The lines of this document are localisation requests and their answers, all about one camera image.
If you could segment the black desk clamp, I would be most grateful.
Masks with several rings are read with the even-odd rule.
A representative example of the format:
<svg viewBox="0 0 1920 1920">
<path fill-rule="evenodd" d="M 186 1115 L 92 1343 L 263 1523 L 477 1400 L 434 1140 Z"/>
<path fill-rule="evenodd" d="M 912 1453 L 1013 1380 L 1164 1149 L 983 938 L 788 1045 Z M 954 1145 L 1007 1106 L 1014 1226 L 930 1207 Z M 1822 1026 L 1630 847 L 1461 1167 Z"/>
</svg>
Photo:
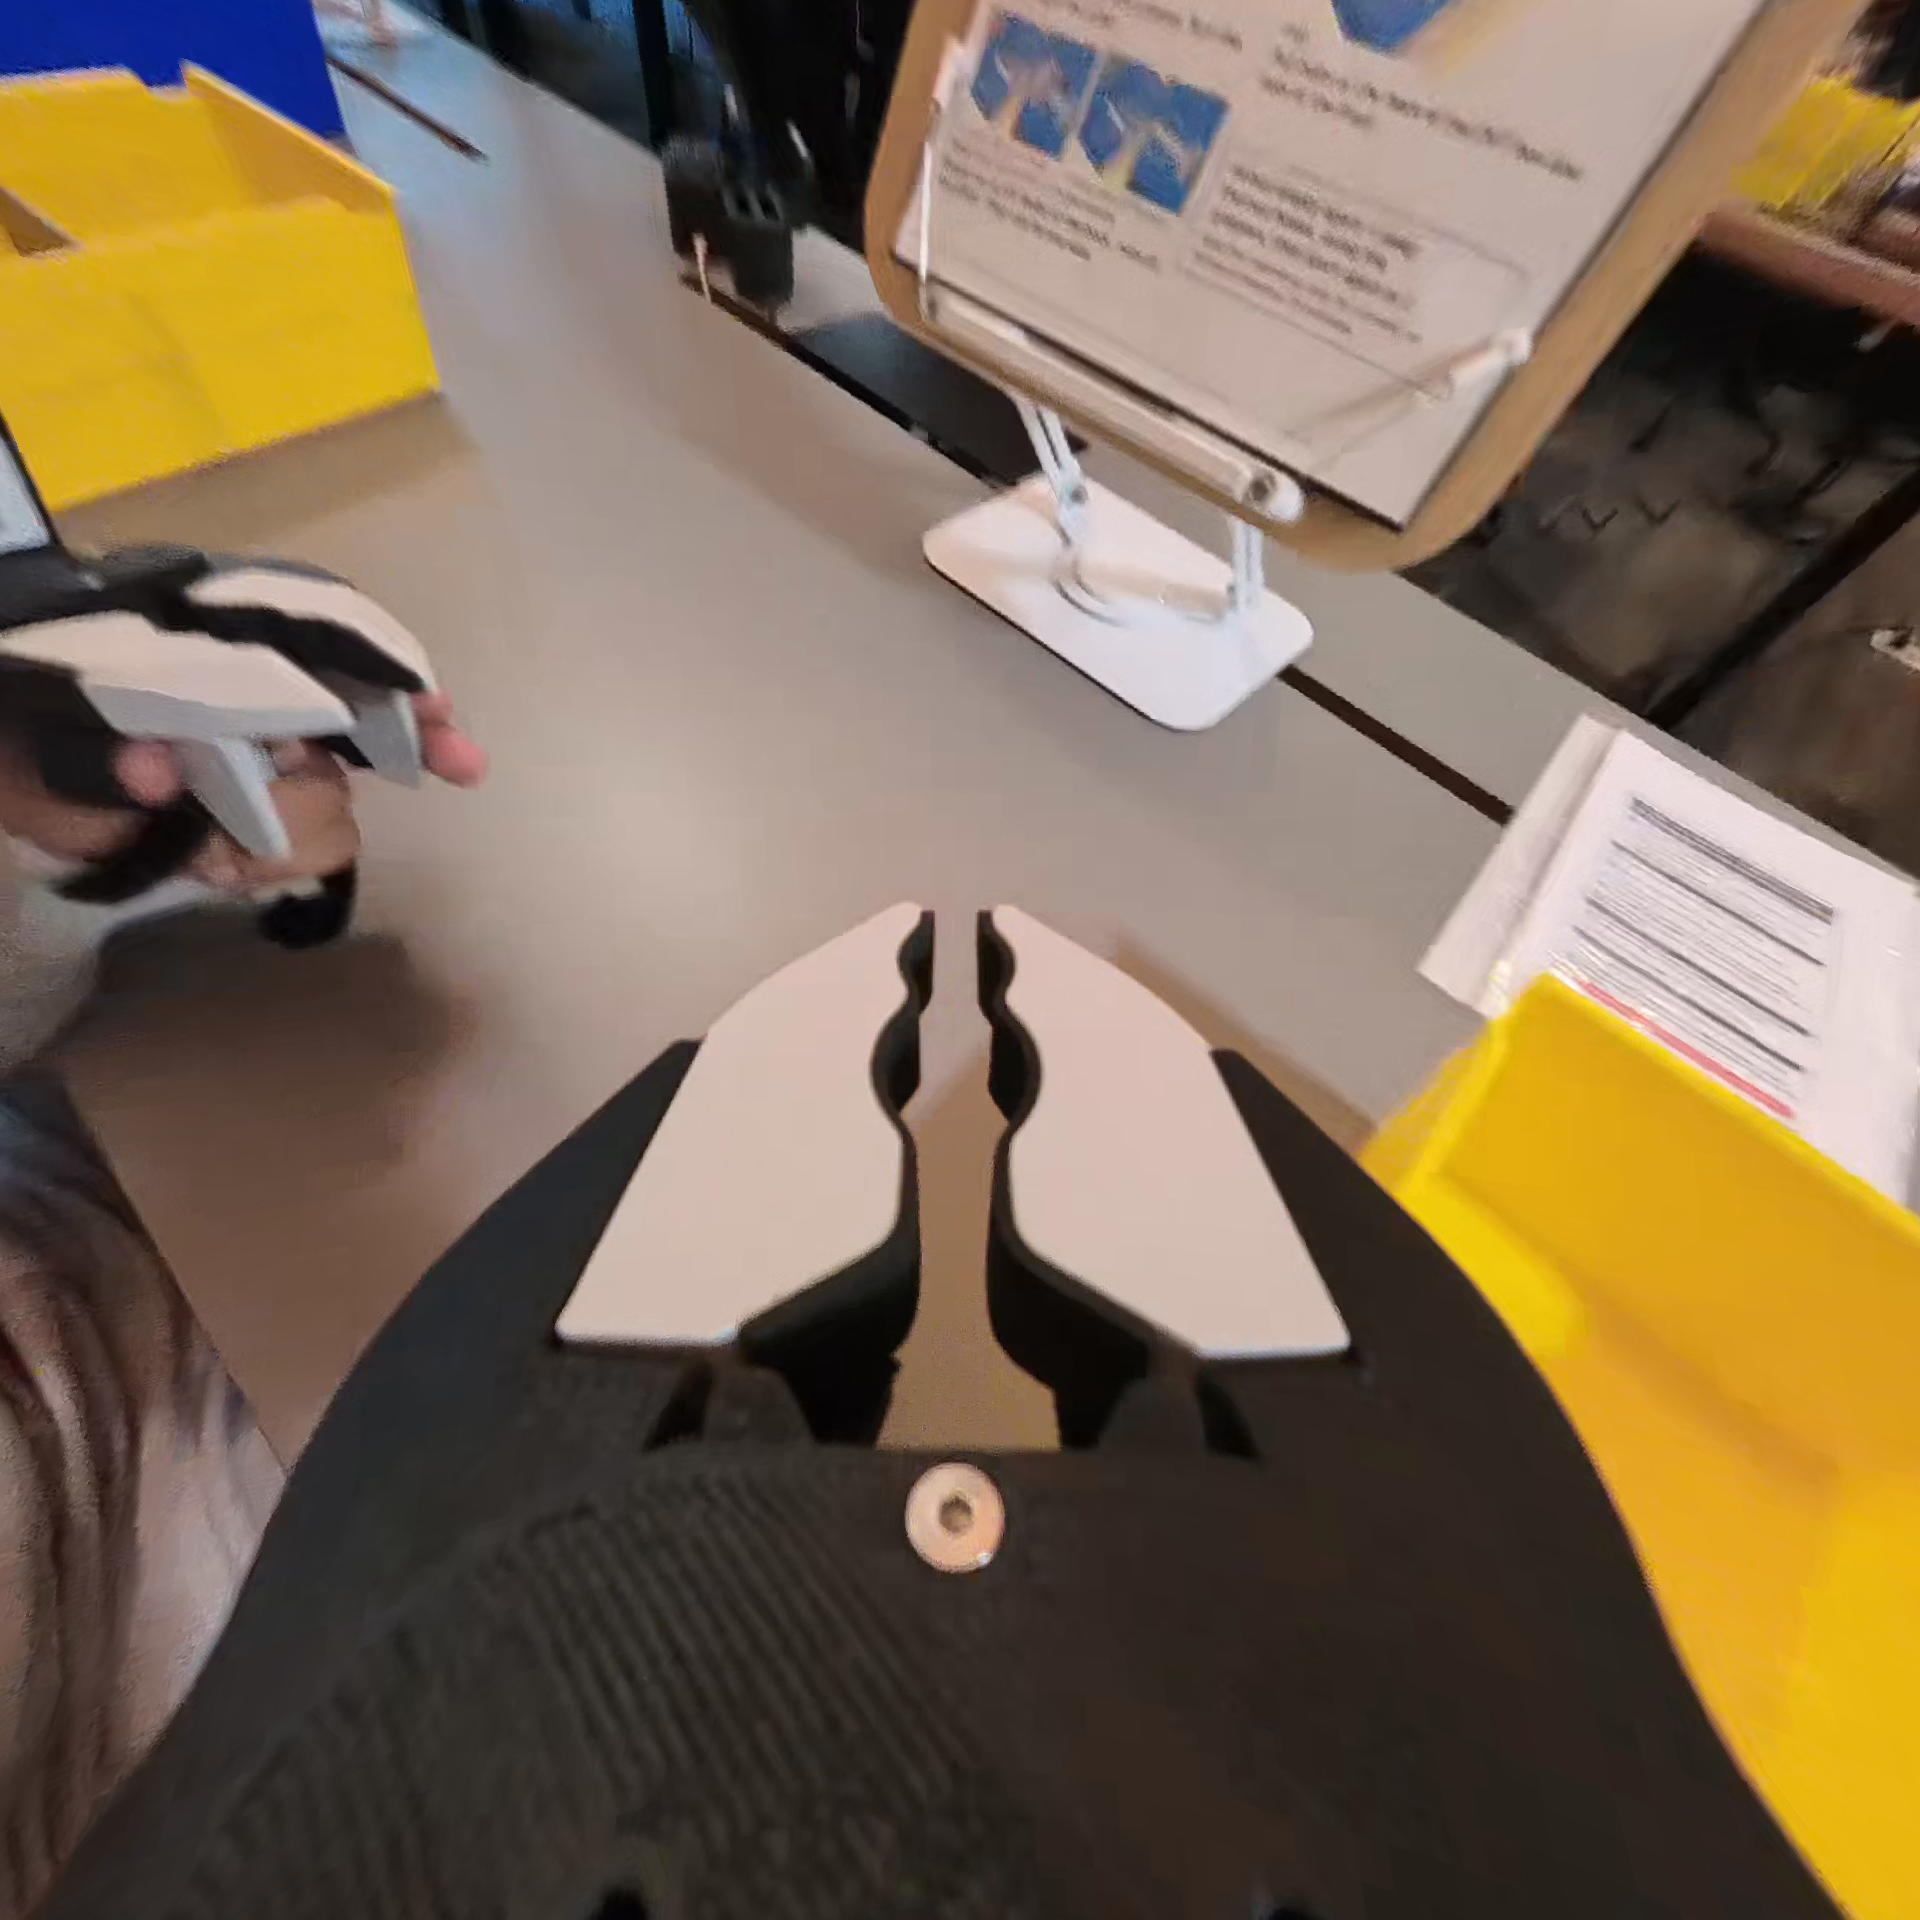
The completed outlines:
<svg viewBox="0 0 1920 1920">
<path fill-rule="evenodd" d="M 732 300 L 776 314 L 794 297 L 794 235 L 810 224 L 818 170 L 803 132 L 767 119 L 723 80 L 693 132 L 660 150 L 673 258 L 702 291 L 723 273 Z"/>
</svg>

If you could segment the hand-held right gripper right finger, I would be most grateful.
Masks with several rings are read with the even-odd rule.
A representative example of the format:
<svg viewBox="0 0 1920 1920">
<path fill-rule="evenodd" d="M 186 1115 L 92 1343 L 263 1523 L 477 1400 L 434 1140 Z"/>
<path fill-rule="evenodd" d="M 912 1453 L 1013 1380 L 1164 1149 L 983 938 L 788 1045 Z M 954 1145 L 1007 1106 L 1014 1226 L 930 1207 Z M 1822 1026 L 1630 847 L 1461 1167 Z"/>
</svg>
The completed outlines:
<svg viewBox="0 0 1920 1920">
<path fill-rule="evenodd" d="M 1202 1439 L 1243 1450 L 1218 1365 L 1343 1359 L 1354 1333 L 1206 1039 L 1021 906 L 975 927 L 989 1026 L 988 1298 L 1063 1450 L 1169 1377 Z"/>
</svg>

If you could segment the laminated paper sheet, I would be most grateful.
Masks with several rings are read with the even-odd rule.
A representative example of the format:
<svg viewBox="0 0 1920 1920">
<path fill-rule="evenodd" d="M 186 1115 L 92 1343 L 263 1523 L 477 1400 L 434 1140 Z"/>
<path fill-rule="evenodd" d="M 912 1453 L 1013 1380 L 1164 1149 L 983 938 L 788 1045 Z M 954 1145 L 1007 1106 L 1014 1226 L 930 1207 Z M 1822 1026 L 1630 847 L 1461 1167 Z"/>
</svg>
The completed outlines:
<svg viewBox="0 0 1920 1920">
<path fill-rule="evenodd" d="M 1420 974 L 1482 1018 L 1552 974 L 1916 1200 L 1916 881 L 1645 737 L 1571 722 Z"/>
</svg>

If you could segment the grey desk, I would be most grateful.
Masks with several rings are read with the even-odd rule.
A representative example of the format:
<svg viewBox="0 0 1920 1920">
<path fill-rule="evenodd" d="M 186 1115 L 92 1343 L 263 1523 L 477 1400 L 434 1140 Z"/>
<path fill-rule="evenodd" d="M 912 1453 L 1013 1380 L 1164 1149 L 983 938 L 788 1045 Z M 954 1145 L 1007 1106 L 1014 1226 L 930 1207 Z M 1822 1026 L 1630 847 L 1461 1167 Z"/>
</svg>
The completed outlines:
<svg viewBox="0 0 1920 1920">
<path fill-rule="evenodd" d="M 64 516 L 320 564 L 492 759 L 359 794 L 355 938 L 114 946 L 77 1106 L 292 1461 L 417 1277 L 665 1045 L 870 915 L 936 915 L 908 1123 L 922 1305 L 887 1441 L 1051 1447 L 989 1342 L 975 915 L 1115 955 L 1356 1145 L 1472 1018 L 1417 965 L 1588 695 L 1400 581 L 1270 577 L 1304 668 L 1214 731 L 1117 707 L 922 564 L 981 484 L 692 297 L 649 156 L 425 34 L 359 86 L 442 398 Z"/>
</svg>

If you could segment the yellow plastic bin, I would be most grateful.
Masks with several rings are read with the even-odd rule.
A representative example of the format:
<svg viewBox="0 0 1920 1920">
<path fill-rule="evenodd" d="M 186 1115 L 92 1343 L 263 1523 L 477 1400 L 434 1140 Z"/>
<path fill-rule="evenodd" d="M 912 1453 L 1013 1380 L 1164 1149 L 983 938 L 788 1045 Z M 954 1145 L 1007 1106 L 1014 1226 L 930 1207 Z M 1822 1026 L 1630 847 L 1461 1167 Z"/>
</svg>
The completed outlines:
<svg viewBox="0 0 1920 1920">
<path fill-rule="evenodd" d="M 394 192 L 198 64 L 2 83 L 2 426 L 67 514 L 442 387 Z"/>
<path fill-rule="evenodd" d="M 1916 1216 L 1555 979 L 1359 1162 L 1578 1429 L 1845 1918 L 1916 1918 Z"/>
</svg>

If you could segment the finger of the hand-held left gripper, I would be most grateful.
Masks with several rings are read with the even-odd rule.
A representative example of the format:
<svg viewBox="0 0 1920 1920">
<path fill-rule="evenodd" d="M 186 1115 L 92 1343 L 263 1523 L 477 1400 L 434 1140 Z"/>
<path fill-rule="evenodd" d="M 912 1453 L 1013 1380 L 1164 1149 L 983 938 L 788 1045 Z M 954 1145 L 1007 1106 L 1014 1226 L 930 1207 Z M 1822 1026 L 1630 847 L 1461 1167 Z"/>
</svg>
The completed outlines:
<svg viewBox="0 0 1920 1920">
<path fill-rule="evenodd" d="M 439 691 L 422 642 L 351 584 L 290 564 L 212 567 L 185 587 L 191 623 L 254 642 L 317 682 L 348 715 L 317 740 L 359 772 L 420 788 L 417 704 Z"/>
<path fill-rule="evenodd" d="M 132 611 L 38 622 L 2 634 L 2 715 L 60 795 L 114 806 L 116 753 L 170 754 L 174 795 L 254 859 L 290 859 L 274 748 L 354 731 L 354 707 L 256 642 L 158 632 Z"/>
</svg>

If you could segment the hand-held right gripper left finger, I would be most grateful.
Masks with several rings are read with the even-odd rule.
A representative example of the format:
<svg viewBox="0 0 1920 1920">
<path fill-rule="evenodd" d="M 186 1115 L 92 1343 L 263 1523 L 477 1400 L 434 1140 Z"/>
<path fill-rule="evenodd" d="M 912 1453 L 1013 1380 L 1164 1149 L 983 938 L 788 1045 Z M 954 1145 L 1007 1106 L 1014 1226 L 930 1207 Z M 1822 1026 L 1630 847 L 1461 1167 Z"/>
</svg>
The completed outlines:
<svg viewBox="0 0 1920 1920">
<path fill-rule="evenodd" d="M 918 1145 L 932 915 L 897 902 L 753 985 L 698 1040 L 581 1265 L 560 1346 L 769 1373 L 870 1447 L 922 1286 Z"/>
</svg>

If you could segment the blue panel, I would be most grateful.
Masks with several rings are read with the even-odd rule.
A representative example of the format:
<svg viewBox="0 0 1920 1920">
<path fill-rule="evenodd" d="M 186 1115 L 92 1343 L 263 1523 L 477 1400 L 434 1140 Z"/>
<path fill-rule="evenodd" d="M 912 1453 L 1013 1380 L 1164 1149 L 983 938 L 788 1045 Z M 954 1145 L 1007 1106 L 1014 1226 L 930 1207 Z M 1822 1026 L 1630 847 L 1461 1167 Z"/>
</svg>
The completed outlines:
<svg viewBox="0 0 1920 1920">
<path fill-rule="evenodd" d="M 199 68 L 317 136 L 343 116 L 310 4 L 2 4 L 2 75 L 122 68 L 174 86 Z"/>
</svg>

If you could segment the person's left hand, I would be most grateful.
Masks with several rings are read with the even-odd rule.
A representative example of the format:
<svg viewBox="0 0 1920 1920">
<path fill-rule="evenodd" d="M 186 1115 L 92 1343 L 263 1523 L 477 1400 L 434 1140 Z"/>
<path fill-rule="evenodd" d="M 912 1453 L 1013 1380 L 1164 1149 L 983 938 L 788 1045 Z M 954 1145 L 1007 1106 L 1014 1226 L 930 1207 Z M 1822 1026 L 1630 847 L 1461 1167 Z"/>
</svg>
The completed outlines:
<svg viewBox="0 0 1920 1920">
<path fill-rule="evenodd" d="M 450 788 L 477 788 L 486 754 L 459 725 L 442 695 L 414 699 L 422 772 Z M 290 853 L 251 855 L 223 831 L 212 831 L 185 876 L 212 890 L 254 890 L 275 881 L 317 878 L 351 865 L 364 837 L 354 816 L 348 766 L 315 742 L 281 742 L 274 748 L 275 780 L 271 788 Z M 53 795 L 38 774 L 35 754 L 2 725 L 2 837 L 43 865 L 77 870 L 126 847 L 147 824 L 149 809 L 179 795 L 179 765 L 158 742 L 126 742 L 114 760 L 116 790 L 126 806 L 81 806 Z"/>
</svg>

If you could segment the wooden document stand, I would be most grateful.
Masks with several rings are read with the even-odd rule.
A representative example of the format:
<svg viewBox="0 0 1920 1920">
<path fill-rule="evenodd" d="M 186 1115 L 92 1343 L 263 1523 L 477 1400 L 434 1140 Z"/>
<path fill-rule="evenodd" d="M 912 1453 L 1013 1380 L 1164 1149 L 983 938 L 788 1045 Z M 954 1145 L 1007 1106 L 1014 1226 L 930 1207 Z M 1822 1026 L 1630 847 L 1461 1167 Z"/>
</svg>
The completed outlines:
<svg viewBox="0 0 1920 1920">
<path fill-rule="evenodd" d="M 1036 474 L 932 526 L 922 556 L 1175 731 L 1214 730 L 1310 646 L 1307 613 L 1264 584 L 1268 541 L 1321 567 L 1395 573 L 1450 546 L 1503 496 L 1863 13 L 1863 4 L 1759 4 L 1635 209 L 1540 343 L 1519 351 L 1519 370 L 1417 516 L 1395 527 L 952 294 L 922 297 L 897 265 L 897 224 L 977 7 L 911 13 L 862 214 L 865 262 L 890 322 L 1013 398 Z"/>
</svg>

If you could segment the printed instruction paper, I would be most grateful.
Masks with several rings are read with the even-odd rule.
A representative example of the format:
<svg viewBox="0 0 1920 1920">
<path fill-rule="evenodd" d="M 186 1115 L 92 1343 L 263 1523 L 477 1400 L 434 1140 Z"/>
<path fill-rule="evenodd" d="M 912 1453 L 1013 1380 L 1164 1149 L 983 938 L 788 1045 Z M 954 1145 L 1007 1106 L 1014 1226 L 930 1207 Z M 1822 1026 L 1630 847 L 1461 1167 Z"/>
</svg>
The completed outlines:
<svg viewBox="0 0 1920 1920">
<path fill-rule="evenodd" d="M 981 4 L 894 258 L 1404 527 L 1759 4 Z"/>
</svg>

